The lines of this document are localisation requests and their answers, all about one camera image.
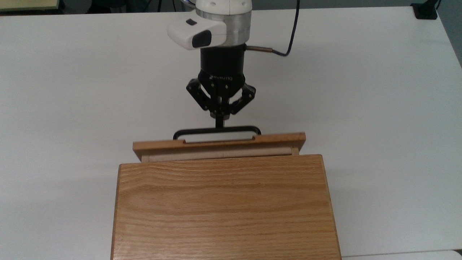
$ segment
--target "wood grain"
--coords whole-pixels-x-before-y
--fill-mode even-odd
[[[168,155],[176,153],[217,152],[224,150],[265,149],[296,147],[305,143],[305,133],[257,135],[251,140],[220,142],[186,142],[185,140],[134,142],[133,151],[141,160],[144,155]]]
[[[122,164],[112,259],[339,260],[322,157]]]

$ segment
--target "black cable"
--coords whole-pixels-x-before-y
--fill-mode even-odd
[[[297,29],[297,22],[298,22],[298,14],[300,13],[300,0],[297,0],[297,10],[295,11],[295,19],[293,21],[293,28],[292,28],[292,35],[290,37],[289,48],[287,49],[286,53],[278,52],[277,50],[273,50],[272,48],[267,47],[259,47],[259,46],[245,46],[246,50],[255,50],[255,51],[263,51],[263,52],[271,52],[277,54],[279,56],[286,57],[289,55],[290,51],[292,50],[293,39],[295,37],[295,30]]]
[[[157,6],[157,12],[160,12],[161,6],[162,6],[162,0],[159,0],[159,5]]]
[[[146,12],[146,11],[147,11],[149,5],[151,4],[151,1],[152,1],[152,0],[149,0],[149,2],[146,4],[146,7],[145,7],[145,9],[143,10],[143,12]]]
[[[300,13],[300,0],[297,0],[297,10],[295,11],[295,20],[293,21],[293,28],[292,28],[292,35],[290,37],[290,43],[289,43],[289,48],[287,49],[287,52],[286,53],[281,53],[281,52],[278,52],[277,50],[273,50],[272,52],[277,54],[277,55],[280,55],[280,56],[283,56],[283,57],[286,57],[289,55],[290,51],[292,50],[292,43],[293,43],[293,39],[295,37],[295,30],[297,29],[297,22],[298,22],[298,14]]]

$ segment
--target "white table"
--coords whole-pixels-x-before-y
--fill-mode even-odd
[[[249,44],[284,51],[293,14],[254,12]],[[0,17],[0,258],[108,259],[132,142],[213,126],[185,90],[199,52],[166,35],[180,15]],[[306,132],[342,256],[462,248],[462,70],[440,20],[302,10],[291,55],[248,52],[244,72],[256,98],[226,125]]]

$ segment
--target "wooden box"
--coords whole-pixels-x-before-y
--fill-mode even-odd
[[[322,157],[122,164],[111,258],[340,260]]]

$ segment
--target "white camera housing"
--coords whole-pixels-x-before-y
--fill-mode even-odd
[[[196,10],[167,28],[169,37],[187,50],[236,46],[249,40],[251,0],[197,0]]]

